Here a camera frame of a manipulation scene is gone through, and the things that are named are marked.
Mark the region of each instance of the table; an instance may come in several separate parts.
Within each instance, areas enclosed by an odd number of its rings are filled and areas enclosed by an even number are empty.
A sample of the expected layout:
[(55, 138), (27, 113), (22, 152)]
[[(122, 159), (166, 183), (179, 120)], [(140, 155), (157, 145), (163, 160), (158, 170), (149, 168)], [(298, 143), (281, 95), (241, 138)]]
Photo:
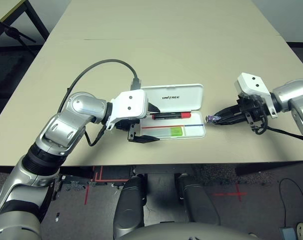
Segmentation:
[[(11, 25), (25, 12), (41, 36), (46, 40), (49, 32), (28, 0), (0, 0), (0, 21), (7, 25)], [(4, 27), (0, 26), (0, 35), (4, 30)]]
[[(262, 77), (271, 91), (303, 78), (303, 64), (250, 0), (73, 0), (0, 115), (0, 165), (13, 166), (58, 109), (67, 87), (94, 62), (131, 64), (142, 86), (204, 86), (205, 117), (236, 104), (241, 72)], [(130, 88), (117, 63), (88, 72), (75, 91), (110, 100)], [(270, 126), (299, 134), (291, 113)], [(101, 126), (87, 125), (91, 139)], [(94, 147), (83, 137), (64, 166), (253, 163), (303, 160), (303, 142), (248, 124), (206, 126), (200, 139), (127, 141), (113, 129)]]

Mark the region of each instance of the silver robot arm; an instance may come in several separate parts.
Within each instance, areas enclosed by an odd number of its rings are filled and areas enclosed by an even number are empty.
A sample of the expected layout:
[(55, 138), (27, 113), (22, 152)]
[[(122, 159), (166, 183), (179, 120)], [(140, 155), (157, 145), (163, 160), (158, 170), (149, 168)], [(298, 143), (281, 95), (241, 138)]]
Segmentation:
[[(233, 125), (247, 121), (258, 135), (271, 130), (303, 140), (303, 79), (290, 81), (269, 92), (259, 76), (243, 72), (235, 82), (235, 87), (238, 104), (208, 115), (208, 124)], [(277, 113), (288, 111), (291, 111), (302, 136), (268, 126), (267, 115), (275, 119), (278, 118)]]
[(303, 79), (296, 79), (273, 90), (282, 112), (291, 111), (300, 133), (303, 135)]
[(139, 90), (106, 102), (86, 92), (72, 94), (21, 157), (0, 190), (0, 239), (40, 240), (40, 222), (49, 207), (60, 166), (85, 133), (89, 122), (111, 130), (123, 119), (146, 116), (148, 99)]

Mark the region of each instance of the black wire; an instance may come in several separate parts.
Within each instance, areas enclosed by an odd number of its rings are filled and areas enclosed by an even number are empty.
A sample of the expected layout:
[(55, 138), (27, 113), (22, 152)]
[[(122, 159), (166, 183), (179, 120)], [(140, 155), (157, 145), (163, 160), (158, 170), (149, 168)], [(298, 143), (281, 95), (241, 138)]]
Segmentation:
[(284, 202), (283, 195), (282, 195), (282, 190), (281, 190), (282, 182), (283, 182), (284, 180), (288, 180), (288, 181), (291, 181), (292, 183), (294, 183), (294, 184), (296, 185), (296, 187), (299, 189), (299, 191), (300, 191), (300, 193), (301, 193), (301, 195), (302, 195), (302, 198), (303, 198), (303, 191), (302, 191), (302, 189), (300, 188), (300, 186), (298, 186), (298, 184), (297, 184), (294, 180), (292, 180), (292, 179), (290, 179), (290, 178), (285, 177), (285, 178), (283, 178), (283, 179), (279, 182), (279, 185), (278, 185), (279, 196), (280, 196), (280, 200), (281, 200), (281, 202), (282, 202), (283, 211), (284, 211), (283, 227), (286, 228), (286, 214), (287, 214), (287, 213), (286, 213), (286, 206), (285, 206), (285, 202)]
[(287, 132), (287, 131), (284, 131), (284, 130), (281, 130), (281, 129), (277, 129), (277, 128), (272, 128), (270, 126), (268, 126), (267, 129), (270, 130), (270, 131), (279, 133), (279, 134), (285, 134), (285, 135), (291, 136), (293, 138), (303, 140), (303, 136), (301, 136), (301, 135), (293, 134), (293, 133), (290, 133), (290, 132)]
[[(67, 88), (67, 92), (66, 92), (65, 96), (63, 97), (60, 105), (59, 105), (57, 113), (60, 113), (62, 111), (62, 109), (63, 109), (63, 107), (64, 107), (64, 105), (66, 103), (66, 100), (67, 100), (68, 96), (71, 94), (73, 88), (75, 87), (75, 85), (77, 84), (77, 82), (82, 78), (82, 76), (84, 76), (89, 70), (93, 69), (94, 67), (96, 67), (98, 65), (101, 65), (101, 64), (105, 64), (105, 63), (119, 63), (119, 64), (123, 64), (123, 65), (125, 65), (127, 68), (129, 68), (131, 70), (134, 79), (138, 79), (136, 71), (133, 69), (132, 66), (130, 66), (125, 61), (118, 60), (118, 59), (105, 59), (105, 60), (101, 60), (101, 61), (95, 62), (94, 64), (92, 64), (89, 67), (87, 67), (84, 71), (82, 71), (78, 75), (78, 77), (76, 77), (76, 79), (72, 82), (72, 84), (70, 85), (70, 87)], [(88, 145), (91, 146), (91, 147), (94, 146), (101, 139), (101, 137), (104, 135), (105, 130), (106, 130), (106, 125), (103, 125), (102, 128), (100, 129), (100, 131), (99, 131), (96, 139), (93, 141), (93, 143), (91, 143), (90, 137), (88, 136), (88, 133), (85, 131), (84, 134), (85, 134), (86, 140), (88, 142)]]
[(95, 141), (93, 141), (93, 143), (91, 143), (91, 139), (90, 139), (90, 137), (88, 136), (88, 133), (85, 131), (85, 137), (86, 137), (87, 143), (88, 143), (88, 145), (89, 145), (90, 147), (94, 146), (94, 145), (101, 139), (101, 137), (102, 137), (102, 136), (104, 135), (104, 133), (105, 133), (106, 127), (107, 127), (106, 125), (103, 125), (103, 126), (102, 126), (102, 128), (100, 129), (100, 131), (99, 131), (99, 133), (98, 133), (98, 135), (97, 135)]
[(118, 59), (105, 59), (105, 60), (101, 60), (101, 61), (98, 61), (98, 62), (95, 62), (94, 64), (90, 65), (89, 67), (87, 67), (84, 71), (82, 71), (78, 77), (76, 77), (76, 79), (72, 82), (72, 84), (70, 85), (69, 88), (67, 88), (67, 92), (65, 94), (65, 96), (63, 97), (61, 103), (60, 103), (60, 106), (58, 108), (58, 112), (57, 113), (60, 113), (63, 109), (63, 106), (68, 98), (68, 96), (71, 94), (73, 88), (75, 87), (75, 85), (77, 84), (77, 82), (79, 81), (79, 79), (82, 78), (82, 76), (84, 76), (89, 70), (93, 69), (94, 67), (98, 66), (98, 65), (101, 65), (101, 64), (105, 64), (105, 63), (119, 63), (119, 64), (123, 64), (125, 65), (127, 68), (129, 68), (134, 76), (135, 79), (137, 79), (137, 74), (136, 74), (136, 71), (133, 69), (132, 66), (130, 66), (127, 62), (125, 61), (122, 61), (122, 60), (118, 60)]
[(257, 135), (262, 135), (264, 132), (266, 132), (266, 130), (268, 128), (268, 117), (267, 117), (266, 112), (264, 111), (263, 104), (260, 101), (255, 101), (255, 103), (259, 105), (260, 111), (263, 114), (263, 123), (262, 123), (262, 125), (261, 125), (260, 128), (258, 128), (258, 129), (255, 130), (255, 133)]

